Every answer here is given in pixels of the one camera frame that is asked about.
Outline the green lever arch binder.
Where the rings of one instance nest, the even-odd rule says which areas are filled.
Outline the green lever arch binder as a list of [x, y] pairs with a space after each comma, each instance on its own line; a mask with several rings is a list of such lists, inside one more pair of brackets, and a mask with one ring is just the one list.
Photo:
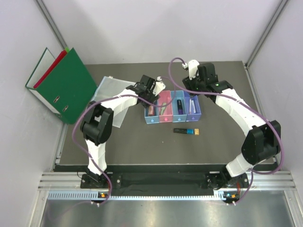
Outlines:
[[72, 48], [45, 80], [34, 89], [57, 57], [45, 48], [25, 87], [62, 122], [74, 124], [93, 97], [97, 85]]

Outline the red folder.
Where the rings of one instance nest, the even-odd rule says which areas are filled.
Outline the red folder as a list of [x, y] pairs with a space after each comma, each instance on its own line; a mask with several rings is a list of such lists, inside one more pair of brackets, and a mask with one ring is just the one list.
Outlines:
[[65, 57], [67, 54], [66, 50], [63, 50], [58, 57], [55, 59], [55, 61], [52, 63], [52, 65], [48, 68], [48, 70], [44, 73], [44, 75], [36, 82], [34, 85], [34, 89], [38, 88], [39, 85], [45, 80], [45, 78], [52, 72], [52, 70], [56, 67], [56, 65]]

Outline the clear mesh zipper pouch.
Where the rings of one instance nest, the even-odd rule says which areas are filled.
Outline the clear mesh zipper pouch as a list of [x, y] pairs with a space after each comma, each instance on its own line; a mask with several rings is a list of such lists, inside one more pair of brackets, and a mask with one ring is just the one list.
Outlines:
[[[115, 79], [113, 77], [104, 77], [92, 97], [93, 101], [99, 101], [120, 94], [126, 87], [135, 85], [135, 82]], [[113, 126], [120, 128], [126, 116], [128, 108], [118, 113], [113, 118]]]

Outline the white blue whiteboard marker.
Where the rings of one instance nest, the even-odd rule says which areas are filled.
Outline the white blue whiteboard marker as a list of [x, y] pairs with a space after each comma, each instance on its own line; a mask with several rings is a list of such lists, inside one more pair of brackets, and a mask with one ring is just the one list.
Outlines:
[[191, 100], [191, 102], [192, 102], [192, 113], [196, 113], [196, 107], [195, 107], [195, 102], [194, 102], [194, 100]]

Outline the green highlighter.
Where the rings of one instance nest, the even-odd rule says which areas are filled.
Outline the green highlighter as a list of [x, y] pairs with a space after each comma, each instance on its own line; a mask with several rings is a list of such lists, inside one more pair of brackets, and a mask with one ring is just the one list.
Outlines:
[[160, 109], [160, 115], [164, 115], [165, 110], [166, 110], [166, 107], [162, 107], [162, 108]]

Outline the light blue drawer bin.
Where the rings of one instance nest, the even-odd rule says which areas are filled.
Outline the light blue drawer bin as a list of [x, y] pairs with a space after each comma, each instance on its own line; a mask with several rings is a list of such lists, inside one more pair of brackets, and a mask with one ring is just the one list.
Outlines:
[[152, 105], [145, 108], [144, 118], [147, 124], [160, 123], [158, 108]]
[[172, 122], [185, 122], [187, 118], [187, 111], [185, 106], [185, 97], [182, 90], [177, 90], [176, 92], [171, 91], [171, 96], [175, 95], [172, 101], [173, 109], [173, 120]]

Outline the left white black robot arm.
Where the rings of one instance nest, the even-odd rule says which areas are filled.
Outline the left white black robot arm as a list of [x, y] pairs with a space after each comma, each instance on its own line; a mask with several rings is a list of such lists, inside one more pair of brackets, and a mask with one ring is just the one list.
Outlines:
[[127, 86], [115, 95], [115, 99], [101, 103], [93, 100], [89, 103], [92, 108], [84, 115], [80, 130], [89, 153], [86, 173], [96, 187], [103, 187], [107, 183], [107, 175], [103, 173], [107, 168], [105, 147], [112, 132], [114, 117], [138, 103], [142, 103], [144, 107], [148, 107], [150, 103], [156, 104], [165, 87], [160, 77], [153, 79], [143, 75], [139, 82]]

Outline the purple capped black highlighter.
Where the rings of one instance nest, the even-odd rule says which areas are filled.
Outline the purple capped black highlighter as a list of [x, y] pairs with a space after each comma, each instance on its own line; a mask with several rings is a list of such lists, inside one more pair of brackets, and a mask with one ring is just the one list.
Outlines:
[[177, 100], [178, 114], [183, 115], [183, 107], [180, 99]]

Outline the white peach pencil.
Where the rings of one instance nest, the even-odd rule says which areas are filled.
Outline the white peach pencil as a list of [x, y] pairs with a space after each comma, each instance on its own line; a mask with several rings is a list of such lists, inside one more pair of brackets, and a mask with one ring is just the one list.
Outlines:
[[188, 105], [189, 105], [189, 114], [191, 114], [191, 111], [192, 111], [192, 102], [191, 102], [191, 99], [189, 99]]

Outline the pink capped crayon tube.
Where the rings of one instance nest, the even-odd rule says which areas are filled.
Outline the pink capped crayon tube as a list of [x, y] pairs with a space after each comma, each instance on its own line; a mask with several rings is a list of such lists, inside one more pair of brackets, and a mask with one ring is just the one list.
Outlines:
[[148, 116], [154, 116], [155, 115], [155, 107], [149, 106], [148, 108]]

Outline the right aluminium corner post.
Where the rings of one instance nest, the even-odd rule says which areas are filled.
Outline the right aluminium corner post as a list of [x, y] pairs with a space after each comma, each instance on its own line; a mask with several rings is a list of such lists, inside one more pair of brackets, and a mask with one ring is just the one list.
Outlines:
[[290, 2], [290, 0], [280, 0], [279, 1], [276, 9], [274, 10], [273, 15], [270, 17], [270, 20], [267, 23], [264, 31], [261, 33], [261, 36], [258, 39], [257, 44], [253, 48], [253, 51], [250, 54], [247, 62], [244, 64], [244, 66], [247, 70], [250, 68], [250, 66], [254, 62], [255, 58], [257, 57], [262, 46], [266, 42], [268, 36], [270, 35], [271, 31], [273, 30], [274, 26], [276, 25], [277, 21], [279, 20], [280, 16], [282, 15], [283, 11], [285, 10], [285, 8], [289, 2]]

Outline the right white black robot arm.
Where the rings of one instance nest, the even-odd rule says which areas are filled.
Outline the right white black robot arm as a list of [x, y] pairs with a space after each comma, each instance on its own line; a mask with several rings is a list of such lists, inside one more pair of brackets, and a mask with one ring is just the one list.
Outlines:
[[250, 109], [229, 82], [219, 81], [212, 63], [191, 60], [182, 67], [188, 71], [182, 82], [190, 95], [203, 92], [239, 125], [246, 137], [241, 153], [220, 171], [218, 187], [232, 187], [238, 176], [280, 152], [281, 126], [277, 121], [266, 122]]

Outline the pink drawer bin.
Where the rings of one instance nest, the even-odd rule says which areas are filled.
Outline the pink drawer bin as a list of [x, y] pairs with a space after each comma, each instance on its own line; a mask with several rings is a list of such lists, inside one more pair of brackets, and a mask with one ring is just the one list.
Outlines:
[[160, 123], [163, 122], [172, 122], [173, 120], [173, 110], [172, 104], [168, 104], [171, 100], [171, 92], [169, 90], [164, 90], [160, 92], [158, 99], [158, 105], [161, 107], [158, 108], [159, 110], [159, 121]]

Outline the blue capped black highlighter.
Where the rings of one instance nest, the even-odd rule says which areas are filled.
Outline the blue capped black highlighter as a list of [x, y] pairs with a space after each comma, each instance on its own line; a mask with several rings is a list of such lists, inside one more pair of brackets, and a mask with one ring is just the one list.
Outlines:
[[195, 134], [194, 129], [185, 129], [185, 128], [174, 128], [174, 133], [181, 133], [181, 134]]

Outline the purple drawer bin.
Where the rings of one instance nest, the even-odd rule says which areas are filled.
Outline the purple drawer bin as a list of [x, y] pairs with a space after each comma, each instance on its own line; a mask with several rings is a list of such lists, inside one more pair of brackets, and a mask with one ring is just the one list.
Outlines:
[[201, 118], [201, 109], [198, 96], [191, 97], [188, 92], [184, 92], [184, 101], [187, 112], [186, 122], [196, 122]]

